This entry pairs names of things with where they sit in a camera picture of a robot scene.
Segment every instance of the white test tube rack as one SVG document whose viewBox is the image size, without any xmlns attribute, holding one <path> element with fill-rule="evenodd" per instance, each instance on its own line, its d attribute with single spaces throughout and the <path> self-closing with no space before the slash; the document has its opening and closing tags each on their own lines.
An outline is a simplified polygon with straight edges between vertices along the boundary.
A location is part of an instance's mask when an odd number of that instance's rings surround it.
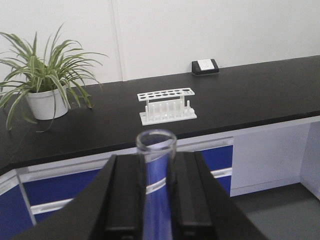
<svg viewBox="0 0 320 240">
<path fill-rule="evenodd" d="M 185 96 L 191 95 L 195 93 L 189 87 L 138 93 L 139 102 L 146 101 L 145 112 L 140 112 L 142 125 L 196 119 L 197 115 L 190 107 L 190 101 L 186 101 L 185 105 Z M 176 99 L 153 101 L 167 98 Z"/>
</svg>

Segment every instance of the blue cabinet door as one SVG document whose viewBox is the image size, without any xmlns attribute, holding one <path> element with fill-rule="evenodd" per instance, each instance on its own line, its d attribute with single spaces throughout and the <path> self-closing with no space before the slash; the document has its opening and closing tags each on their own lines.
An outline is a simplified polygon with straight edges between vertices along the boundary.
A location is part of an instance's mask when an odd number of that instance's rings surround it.
<svg viewBox="0 0 320 240">
<path fill-rule="evenodd" d="M 201 151 L 203 160 L 210 171 L 228 169 L 232 167 L 233 146 L 222 146 Z M 218 177 L 217 181 L 224 190 L 230 195 L 231 176 Z"/>
<path fill-rule="evenodd" d="M 97 175 L 91 170 L 23 183 L 31 206 L 73 199 Z"/>
<path fill-rule="evenodd" d="M 7 240 L 32 226 L 33 223 L 18 185 L 0 195 L 1 240 Z"/>
<path fill-rule="evenodd" d="M 231 168 L 232 153 L 232 145 L 201 151 L 201 155 L 210 171 Z"/>
</svg>

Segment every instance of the wall socket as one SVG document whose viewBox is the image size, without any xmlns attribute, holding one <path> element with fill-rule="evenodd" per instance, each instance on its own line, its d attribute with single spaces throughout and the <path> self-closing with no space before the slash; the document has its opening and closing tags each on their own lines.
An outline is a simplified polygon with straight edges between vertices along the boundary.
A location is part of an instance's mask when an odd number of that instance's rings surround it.
<svg viewBox="0 0 320 240">
<path fill-rule="evenodd" d="M 219 67 L 214 59 L 202 59 L 191 63 L 192 73 L 196 76 L 209 75 L 219 72 Z"/>
<path fill-rule="evenodd" d="M 215 69 L 211 59 L 202 59 L 197 61 L 201 71 Z"/>
</svg>

